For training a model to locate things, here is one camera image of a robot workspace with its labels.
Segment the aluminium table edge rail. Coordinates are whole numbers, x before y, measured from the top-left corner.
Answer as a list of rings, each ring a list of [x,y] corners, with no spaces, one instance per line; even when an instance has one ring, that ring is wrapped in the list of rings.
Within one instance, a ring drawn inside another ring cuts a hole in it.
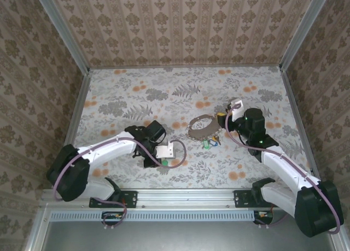
[[[314,174],[314,176],[316,176],[317,178],[320,178],[320,174],[319,174],[319,171],[318,171],[318,168],[317,168],[317,165],[316,165],[313,153],[312,153],[311,146],[310,146],[308,138],[307,138],[307,134],[306,134],[299,110],[298,110],[298,105],[297,105],[293,90],[291,88],[287,73],[286,73],[286,71],[282,70],[281,68],[279,70],[281,72],[281,77],[282,77],[282,80],[283,80],[283,83],[284,83],[284,86],[286,89],[286,93],[287,93],[287,96],[289,99],[289,103],[291,106],[291,110],[293,112],[294,119],[296,122],[296,127],[297,127],[299,135],[300,135],[301,143],[304,147],[306,158],[310,164],[309,169]]]
[[[154,68],[199,68],[199,67],[209,67],[209,68],[218,68],[218,67],[278,67],[280,65],[277,63],[254,63],[254,64],[208,64],[208,65],[143,65],[143,66],[114,66],[114,67],[90,67],[91,70],[99,69],[154,69]]]
[[[75,105],[75,109],[72,115],[71,123],[68,129],[68,134],[66,136],[65,145],[71,145],[73,146],[73,143],[75,141],[77,130],[80,123],[81,114],[84,109],[84,104],[86,100],[86,95],[89,91],[91,76],[89,74],[84,75],[83,81],[81,84],[81,88],[79,91],[78,99]],[[79,164],[82,164],[84,159],[84,154],[88,153],[89,150],[83,151],[82,149],[76,148],[77,153],[74,157],[69,158],[67,162],[65,162],[64,167],[62,168],[60,174],[57,177],[57,180],[53,187],[53,194],[54,198],[57,198],[56,193],[58,190],[58,186],[61,183],[61,179],[65,177],[66,172],[68,170],[71,170],[69,179],[74,178],[72,181],[73,183],[67,188],[69,190],[74,189],[74,185],[78,186],[78,189],[81,189],[81,192],[85,190],[86,184],[88,183],[88,171],[89,168],[87,164],[83,164],[80,166]]]

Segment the grey metal sheet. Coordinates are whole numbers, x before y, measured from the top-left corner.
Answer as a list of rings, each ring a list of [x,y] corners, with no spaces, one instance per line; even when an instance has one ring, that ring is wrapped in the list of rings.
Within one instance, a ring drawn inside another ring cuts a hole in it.
[[[42,251],[335,251],[330,237],[304,236],[287,219],[259,228],[248,222],[54,222]]]

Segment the black connector housing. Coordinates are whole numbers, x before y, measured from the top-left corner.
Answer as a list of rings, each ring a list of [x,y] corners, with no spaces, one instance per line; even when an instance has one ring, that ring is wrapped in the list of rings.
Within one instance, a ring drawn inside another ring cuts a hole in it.
[[[254,223],[258,225],[269,225],[273,221],[273,213],[268,211],[254,211]]]
[[[124,212],[102,212],[101,219],[104,226],[115,226],[118,222],[123,220]]]

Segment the aluminium frame post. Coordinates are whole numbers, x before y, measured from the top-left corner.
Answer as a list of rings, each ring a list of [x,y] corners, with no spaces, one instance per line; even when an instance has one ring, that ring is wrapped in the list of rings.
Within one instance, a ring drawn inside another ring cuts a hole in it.
[[[69,30],[68,23],[64,20],[63,15],[56,6],[54,0],[39,0],[44,10],[46,11],[52,24],[55,26],[57,32],[62,38],[68,51],[72,55],[76,65],[83,75],[88,75],[90,66],[86,61],[78,43],[75,41],[72,33]]]
[[[288,69],[297,51],[300,49],[301,44],[305,40],[308,32],[310,31],[313,23],[315,22],[318,14],[320,13],[326,0],[311,0],[298,28],[295,31],[280,63],[279,68],[281,72]]]

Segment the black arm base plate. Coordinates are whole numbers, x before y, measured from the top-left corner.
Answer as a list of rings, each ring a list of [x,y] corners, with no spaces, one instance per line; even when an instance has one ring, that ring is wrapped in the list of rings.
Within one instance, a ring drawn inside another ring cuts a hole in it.
[[[90,208],[122,208],[122,206],[111,202],[119,202],[124,204],[127,208],[135,208],[137,204],[137,191],[118,191],[114,192],[106,200],[97,200],[93,197],[90,198]]]
[[[266,202],[265,200],[257,201],[251,190],[234,190],[234,202],[237,208],[268,208],[276,205]]]

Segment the aluminium mounting rail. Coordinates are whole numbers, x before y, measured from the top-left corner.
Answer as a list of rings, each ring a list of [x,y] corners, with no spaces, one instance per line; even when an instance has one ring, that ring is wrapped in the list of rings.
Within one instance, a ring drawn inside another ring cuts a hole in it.
[[[130,209],[206,209],[237,208],[234,202],[234,190],[238,189],[122,189],[137,191],[137,204]],[[97,196],[79,196],[72,201],[64,201],[61,196],[54,199],[51,190],[44,190],[39,202],[41,208],[88,208],[90,198]]]

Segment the aluminium frame beam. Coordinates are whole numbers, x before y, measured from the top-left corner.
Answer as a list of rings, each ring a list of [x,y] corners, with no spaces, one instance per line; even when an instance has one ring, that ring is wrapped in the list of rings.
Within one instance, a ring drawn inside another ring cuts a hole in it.
[[[45,236],[49,227],[50,211],[40,209],[33,221],[33,226],[26,244],[25,251],[42,251]]]

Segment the floral patterned table cover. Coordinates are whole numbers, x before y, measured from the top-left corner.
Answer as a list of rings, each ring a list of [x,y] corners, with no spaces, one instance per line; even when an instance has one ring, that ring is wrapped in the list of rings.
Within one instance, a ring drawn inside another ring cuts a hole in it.
[[[248,188],[257,180],[277,178],[249,152],[237,146],[235,132],[218,132],[221,145],[204,149],[188,136],[197,116],[225,112],[235,98],[259,108],[266,132],[300,167],[309,170],[304,147],[277,67],[199,67],[91,70],[76,147],[117,135],[131,125],[158,121],[176,140],[176,158],[168,168],[144,168],[141,157],[124,155],[95,168],[121,188]]]

